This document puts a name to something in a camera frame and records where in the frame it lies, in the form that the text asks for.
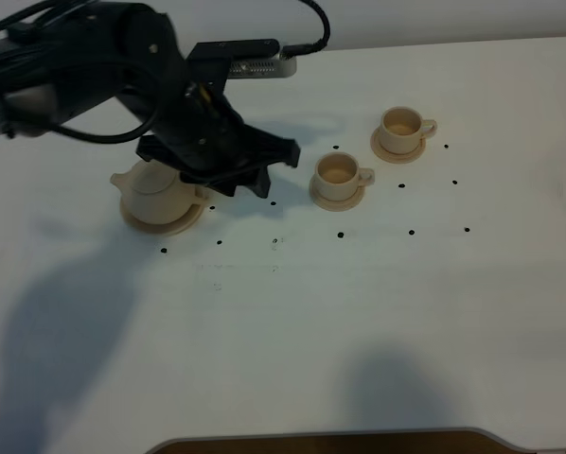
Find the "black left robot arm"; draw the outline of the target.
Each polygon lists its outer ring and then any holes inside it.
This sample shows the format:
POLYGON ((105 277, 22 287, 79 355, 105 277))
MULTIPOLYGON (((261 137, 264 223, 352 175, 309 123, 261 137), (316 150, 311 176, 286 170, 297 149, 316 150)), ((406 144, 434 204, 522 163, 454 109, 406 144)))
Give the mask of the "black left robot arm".
POLYGON ((266 198, 268 169, 300 148, 247 124, 224 94, 233 64, 275 44, 198 44, 188 56, 167 15, 140 3, 42 1, 0 21, 0 134, 133 142, 184 183, 266 198))

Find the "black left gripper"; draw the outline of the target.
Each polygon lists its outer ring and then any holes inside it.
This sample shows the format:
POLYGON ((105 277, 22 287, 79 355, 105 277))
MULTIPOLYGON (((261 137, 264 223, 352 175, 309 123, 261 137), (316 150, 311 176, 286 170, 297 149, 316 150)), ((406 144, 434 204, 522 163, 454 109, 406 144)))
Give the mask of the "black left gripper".
POLYGON ((136 154, 179 171, 183 183, 232 198, 243 186, 267 199, 269 166, 296 168, 301 149, 293 139, 244 122, 221 93, 191 83, 140 138, 136 154))

